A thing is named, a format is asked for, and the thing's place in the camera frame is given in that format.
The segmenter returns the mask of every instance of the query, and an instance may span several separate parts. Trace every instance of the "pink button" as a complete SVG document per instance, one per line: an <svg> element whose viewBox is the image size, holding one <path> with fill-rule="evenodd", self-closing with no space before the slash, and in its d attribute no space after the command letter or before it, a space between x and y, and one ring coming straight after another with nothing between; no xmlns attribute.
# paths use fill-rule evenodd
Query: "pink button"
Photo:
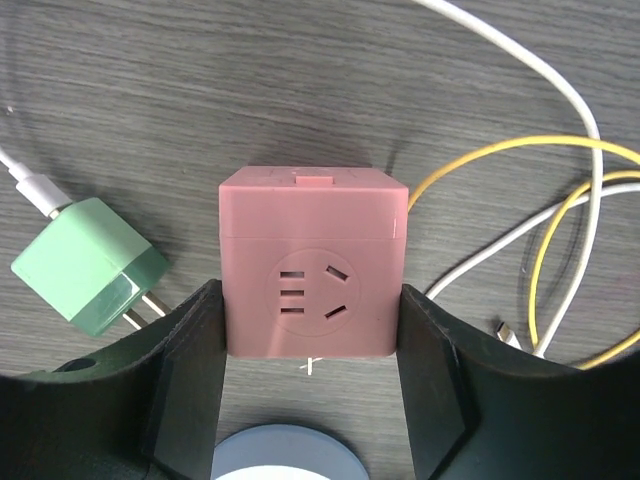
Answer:
<svg viewBox="0 0 640 480"><path fill-rule="evenodd" d="M296 175L296 185L300 185L301 187L330 187L333 185L333 177Z"/></svg>

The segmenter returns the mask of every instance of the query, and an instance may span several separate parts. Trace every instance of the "green power adapter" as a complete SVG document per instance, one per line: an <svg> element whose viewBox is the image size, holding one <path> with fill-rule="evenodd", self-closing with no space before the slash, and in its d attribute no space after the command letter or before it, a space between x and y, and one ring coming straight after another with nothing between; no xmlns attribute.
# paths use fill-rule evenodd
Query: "green power adapter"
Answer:
<svg viewBox="0 0 640 480"><path fill-rule="evenodd" d="M65 319L98 336L149 293L169 263L97 198L55 213L11 269Z"/></svg>

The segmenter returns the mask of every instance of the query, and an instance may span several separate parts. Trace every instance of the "outlet slot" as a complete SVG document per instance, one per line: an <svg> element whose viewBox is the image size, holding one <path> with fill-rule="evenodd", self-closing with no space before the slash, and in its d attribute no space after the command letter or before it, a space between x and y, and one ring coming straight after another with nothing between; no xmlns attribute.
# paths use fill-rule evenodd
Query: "outlet slot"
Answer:
<svg viewBox="0 0 640 480"><path fill-rule="evenodd" d="M304 297L304 290L280 290L281 297Z"/></svg>
<svg viewBox="0 0 640 480"><path fill-rule="evenodd" d="M293 314L298 314L299 315L301 313L304 313L304 308L297 308L297 307L294 307L294 308L281 308L280 309L280 313L282 315L293 315Z"/></svg>
<svg viewBox="0 0 640 480"><path fill-rule="evenodd" d="M338 270L337 268L332 267L331 265L329 265L327 267L326 272L329 275L333 275L337 279L342 280L343 282L346 282L347 278L349 278L349 275L347 275L346 273L341 272L340 270Z"/></svg>
<svg viewBox="0 0 640 480"><path fill-rule="evenodd" d="M304 272L280 272L280 278L304 278Z"/></svg>
<svg viewBox="0 0 640 480"><path fill-rule="evenodd" d="M341 305L338 308L334 308L329 313L325 313L324 316L327 318L327 320L330 320L336 315L346 311L347 311L347 307L345 305Z"/></svg>

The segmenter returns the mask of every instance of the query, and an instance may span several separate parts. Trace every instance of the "blue round object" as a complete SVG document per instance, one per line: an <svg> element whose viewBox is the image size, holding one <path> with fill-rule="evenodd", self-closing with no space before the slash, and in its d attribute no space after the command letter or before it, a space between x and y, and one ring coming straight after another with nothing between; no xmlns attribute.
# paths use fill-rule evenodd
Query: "blue round object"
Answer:
<svg viewBox="0 0 640 480"><path fill-rule="evenodd" d="M342 443L295 425L263 425L227 438L213 454L211 479L258 466L291 467L330 480L369 480L362 463Z"/></svg>

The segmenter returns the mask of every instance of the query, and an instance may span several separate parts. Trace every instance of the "pink cube socket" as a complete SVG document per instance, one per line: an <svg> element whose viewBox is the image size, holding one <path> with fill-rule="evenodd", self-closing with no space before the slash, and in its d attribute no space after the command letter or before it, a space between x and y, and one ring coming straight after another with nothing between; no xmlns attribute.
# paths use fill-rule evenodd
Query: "pink cube socket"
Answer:
<svg viewBox="0 0 640 480"><path fill-rule="evenodd" d="M372 168L245 167L220 185L229 353L392 354L407 205Z"/></svg>

